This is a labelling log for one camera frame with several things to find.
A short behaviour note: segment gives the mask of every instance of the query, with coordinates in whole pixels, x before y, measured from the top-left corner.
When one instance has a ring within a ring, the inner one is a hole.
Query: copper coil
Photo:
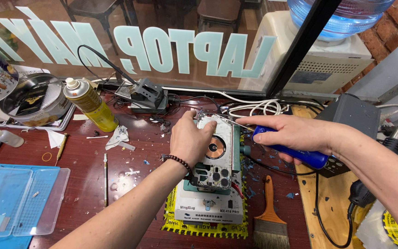
[[[212,137],[205,155],[211,159],[217,159],[221,157],[224,152],[225,145],[223,144],[223,142],[216,137]]]

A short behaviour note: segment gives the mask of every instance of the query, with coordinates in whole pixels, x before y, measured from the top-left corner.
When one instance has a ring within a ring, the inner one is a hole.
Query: white cable
[[[398,104],[376,105],[376,107],[377,108],[398,107]],[[384,114],[384,115],[385,115],[385,118],[388,118],[388,117],[390,117],[390,116],[392,116],[392,115],[394,115],[396,113],[398,113],[398,109],[393,111],[393,112],[391,112],[391,113],[387,113],[387,114]]]
[[[102,81],[102,80],[97,79],[97,80],[94,80],[92,82],[99,82],[99,81]],[[124,80],[124,82],[126,82],[128,85],[132,85],[131,82],[129,82],[126,79]],[[284,108],[280,108],[280,103],[278,102],[279,99],[268,99],[268,100],[261,100],[261,101],[245,101],[245,100],[234,98],[234,97],[226,94],[225,92],[221,92],[221,91],[217,91],[217,90],[188,89],[188,88],[177,88],[177,87],[166,87],[166,86],[163,86],[162,88],[165,89],[165,90],[181,90],[181,91],[186,91],[186,92],[218,93],[218,94],[221,94],[221,95],[223,95],[223,96],[225,96],[225,97],[227,97],[229,99],[232,99],[234,101],[238,101],[240,103],[245,103],[245,104],[250,104],[250,105],[237,106],[235,108],[231,108],[231,110],[222,111],[222,113],[228,112],[228,115],[234,116],[234,117],[245,117],[245,116],[236,115],[236,114],[233,114],[232,112],[238,111],[238,110],[249,110],[249,109],[251,109],[250,116],[252,116],[252,113],[254,112],[254,110],[263,110],[263,114],[264,115],[267,115],[267,111],[273,113],[274,115],[279,115],[285,109],[287,109],[288,106],[289,106],[289,105],[286,105]],[[318,103],[309,102],[309,101],[299,101],[299,102],[319,105]]]

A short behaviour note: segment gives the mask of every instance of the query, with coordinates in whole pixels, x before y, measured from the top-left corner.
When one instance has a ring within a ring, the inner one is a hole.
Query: glass window
[[[77,54],[86,44],[135,80],[265,92],[306,16],[288,10],[269,0],[0,0],[0,52],[58,77],[94,78]],[[98,76],[114,72],[86,48],[80,55]]]

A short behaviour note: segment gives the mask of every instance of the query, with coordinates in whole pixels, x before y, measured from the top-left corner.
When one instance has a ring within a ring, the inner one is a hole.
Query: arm
[[[216,122],[197,129],[196,111],[185,112],[172,129],[170,154],[190,167],[205,154]],[[140,184],[69,233],[52,248],[136,248],[152,219],[173,188],[187,174],[186,168],[168,160]]]
[[[282,144],[339,158],[382,202],[398,224],[398,155],[382,144],[344,124],[296,116],[251,116],[236,122],[278,130],[254,136],[258,144]],[[282,153],[279,156],[287,162],[301,163]]]

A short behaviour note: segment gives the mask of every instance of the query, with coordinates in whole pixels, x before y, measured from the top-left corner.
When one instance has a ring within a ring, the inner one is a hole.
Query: red lever
[[[242,198],[242,200],[243,200],[244,195],[240,191],[239,186],[237,184],[235,184],[234,182],[231,182],[231,187],[236,190],[236,192],[239,194],[240,198]]]

